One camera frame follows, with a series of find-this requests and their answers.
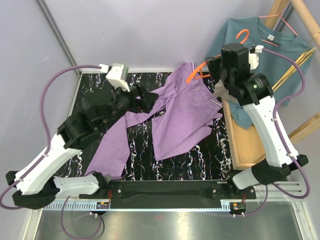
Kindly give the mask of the orange plastic hanger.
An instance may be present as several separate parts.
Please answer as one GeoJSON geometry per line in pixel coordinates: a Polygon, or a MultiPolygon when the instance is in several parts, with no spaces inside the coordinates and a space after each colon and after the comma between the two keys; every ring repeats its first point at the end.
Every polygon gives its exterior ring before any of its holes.
{"type": "MultiPolygon", "coordinates": [[[[247,41],[249,35],[250,35],[250,31],[248,29],[243,29],[240,32],[238,32],[238,34],[236,35],[236,39],[238,39],[241,35],[244,35],[244,38],[242,41],[240,41],[240,44],[243,44],[247,41]]],[[[204,74],[202,71],[202,68],[205,67],[207,65],[207,62],[203,62],[201,63],[198,67],[195,68],[195,70],[192,71],[192,73],[187,77],[186,79],[186,83],[189,84],[192,80],[194,79],[203,79],[203,78],[208,78],[211,76],[210,73],[208,74],[204,74]]]]}

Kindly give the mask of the purple trousers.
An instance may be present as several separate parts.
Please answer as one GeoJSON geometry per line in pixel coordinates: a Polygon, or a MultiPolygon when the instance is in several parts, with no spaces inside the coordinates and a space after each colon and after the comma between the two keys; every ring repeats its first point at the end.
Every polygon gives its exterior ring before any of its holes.
{"type": "Polygon", "coordinates": [[[103,136],[87,172],[110,174],[119,179],[130,155],[127,129],[146,121],[153,114],[165,110],[151,120],[155,160],[160,161],[188,152],[210,135],[213,120],[220,118],[223,107],[201,78],[187,78],[196,65],[181,63],[166,79],[150,113],[127,112],[103,136]]]}

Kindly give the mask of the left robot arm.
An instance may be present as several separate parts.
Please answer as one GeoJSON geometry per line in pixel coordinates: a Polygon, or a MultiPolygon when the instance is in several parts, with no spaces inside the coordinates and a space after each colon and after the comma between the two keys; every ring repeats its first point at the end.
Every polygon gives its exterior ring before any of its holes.
{"type": "Polygon", "coordinates": [[[120,88],[114,95],[100,89],[81,100],[79,112],[70,115],[57,129],[50,144],[27,167],[9,171],[5,177],[16,188],[14,209],[38,210],[57,198],[101,199],[108,182],[100,172],[82,177],[57,177],[56,171],[88,145],[97,141],[127,112],[150,113],[159,95],[135,84],[130,91],[120,88]]]}

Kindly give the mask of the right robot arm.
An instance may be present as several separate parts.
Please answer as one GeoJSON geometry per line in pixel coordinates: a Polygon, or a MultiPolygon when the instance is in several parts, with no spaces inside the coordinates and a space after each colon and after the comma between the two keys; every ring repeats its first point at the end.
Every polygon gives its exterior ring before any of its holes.
{"type": "Polygon", "coordinates": [[[252,73],[259,65],[262,45],[251,48],[241,43],[229,43],[221,48],[221,55],[209,57],[206,64],[214,80],[221,80],[228,94],[238,100],[249,115],[262,141],[265,158],[236,174],[227,185],[228,195],[239,198],[245,189],[256,185],[269,185],[288,176],[292,171],[302,171],[308,164],[306,155],[299,154],[290,141],[278,114],[281,104],[276,102],[268,78],[262,73],[252,73]]]}

